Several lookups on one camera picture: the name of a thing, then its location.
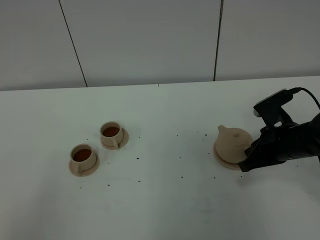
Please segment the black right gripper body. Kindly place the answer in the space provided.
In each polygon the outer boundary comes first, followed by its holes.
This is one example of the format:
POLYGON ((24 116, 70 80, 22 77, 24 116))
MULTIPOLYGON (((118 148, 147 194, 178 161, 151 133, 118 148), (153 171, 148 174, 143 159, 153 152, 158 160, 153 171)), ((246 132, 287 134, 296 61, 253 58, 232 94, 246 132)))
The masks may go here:
POLYGON ((262 165, 278 165, 289 160, 320 156, 320 123, 310 121, 295 126, 265 129, 259 138, 262 165))

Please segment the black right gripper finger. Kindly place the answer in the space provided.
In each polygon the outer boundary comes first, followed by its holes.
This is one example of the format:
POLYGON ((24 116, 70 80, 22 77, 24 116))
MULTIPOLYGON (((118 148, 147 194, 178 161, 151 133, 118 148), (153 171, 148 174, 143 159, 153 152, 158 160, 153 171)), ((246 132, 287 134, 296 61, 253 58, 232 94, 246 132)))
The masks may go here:
POLYGON ((238 163, 242 172, 249 172, 258 168, 280 165, 285 162, 285 160, 277 159, 273 152, 262 151, 261 149, 254 149, 251 152, 246 150, 245 155, 245 160, 238 163))
POLYGON ((261 139, 255 140, 244 152, 247 157, 259 157, 262 154, 261 139))

